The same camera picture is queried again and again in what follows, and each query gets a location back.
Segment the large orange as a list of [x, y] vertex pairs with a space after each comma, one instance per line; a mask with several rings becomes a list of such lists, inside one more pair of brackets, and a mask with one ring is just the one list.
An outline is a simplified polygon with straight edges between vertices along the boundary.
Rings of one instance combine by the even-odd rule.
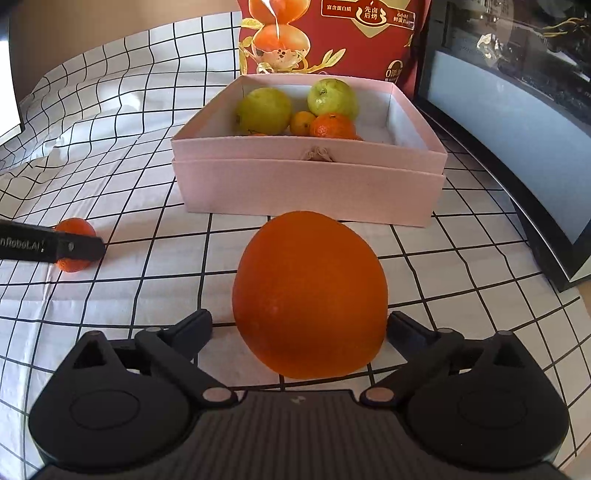
[[356, 372], [385, 340], [388, 285], [368, 243], [315, 212], [270, 220], [252, 237], [232, 286], [242, 339], [291, 379]]

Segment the small yellow citrus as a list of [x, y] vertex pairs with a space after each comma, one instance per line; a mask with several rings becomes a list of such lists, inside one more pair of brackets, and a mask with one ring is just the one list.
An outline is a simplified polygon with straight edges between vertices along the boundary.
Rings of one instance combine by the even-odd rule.
[[311, 124], [317, 116], [310, 111], [298, 111], [290, 118], [290, 134], [293, 136], [307, 137], [311, 135]]

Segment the small green guava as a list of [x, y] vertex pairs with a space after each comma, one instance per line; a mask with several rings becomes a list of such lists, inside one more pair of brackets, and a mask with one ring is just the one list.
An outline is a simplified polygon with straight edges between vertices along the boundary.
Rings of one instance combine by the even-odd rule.
[[325, 78], [315, 82], [308, 92], [308, 110], [315, 116], [340, 114], [355, 121], [359, 115], [359, 101], [355, 90], [348, 83]]

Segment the black monitor on left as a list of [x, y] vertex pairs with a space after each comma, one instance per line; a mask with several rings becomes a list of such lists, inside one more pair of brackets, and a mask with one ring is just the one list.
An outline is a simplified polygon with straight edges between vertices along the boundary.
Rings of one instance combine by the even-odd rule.
[[23, 130], [10, 56], [10, 7], [1, 4], [0, 22], [0, 144]]

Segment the checked white tablecloth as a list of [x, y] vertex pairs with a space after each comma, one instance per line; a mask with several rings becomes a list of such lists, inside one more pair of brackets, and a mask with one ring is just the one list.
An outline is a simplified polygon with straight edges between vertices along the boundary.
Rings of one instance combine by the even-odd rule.
[[[90, 330], [127, 339], [211, 311], [198, 362], [239, 390], [361, 392], [403, 361], [385, 345], [369, 365], [297, 381], [252, 355], [231, 313], [231, 287], [262, 216], [190, 214], [171, 166], [171, 137], [238, 76], [239, 13], [167, 24], [78, 55], [44, 75], [22, 105], [24, 132], [1, 150], [1, 215], [53, 226], [79, 217], [107, 243], [105, 258], [67, 274], [1, 264], [1, 475], [24, 479], [41, 459], [31, 405]], [[569, 408], [556, 457], [590, 451], [590, 317], [576, 289], [540, 272], [509, 197], [452, 137], [446, 182], [426, 228], [356, 223], [379, 257], [389, 304], [428, 327], [481, 339], [511, 330]]]

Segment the pink gift box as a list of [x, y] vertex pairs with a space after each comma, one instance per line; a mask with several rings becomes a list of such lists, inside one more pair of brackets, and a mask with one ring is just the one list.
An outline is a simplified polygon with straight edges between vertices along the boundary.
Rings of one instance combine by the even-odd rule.
[[195, 114], [171, 140], [186, 209], [270, 216], [307, 210], [338, 220], [426, 226], [448, 153], [393, 83], [346, 78], [360, 102], [356, 140], [238, 134], [235, 107], [250, 91], [274, 87], [301, 109], [320, 79], [243, 75]]

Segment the black framed screen on right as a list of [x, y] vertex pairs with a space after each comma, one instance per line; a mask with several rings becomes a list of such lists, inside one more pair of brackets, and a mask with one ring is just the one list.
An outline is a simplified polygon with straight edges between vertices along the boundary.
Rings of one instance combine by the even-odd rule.
[[417, 104], [501, 185], [566, 290], [590, 277], [590, 5], [435, 1]]

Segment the red snack bag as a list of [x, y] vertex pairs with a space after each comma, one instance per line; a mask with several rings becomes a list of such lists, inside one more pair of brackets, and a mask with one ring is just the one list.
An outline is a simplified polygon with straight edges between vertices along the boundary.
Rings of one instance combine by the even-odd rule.
[[388, 81], [414, 96], [424, 0], [238, 3], [242, 74], [301, 73]]

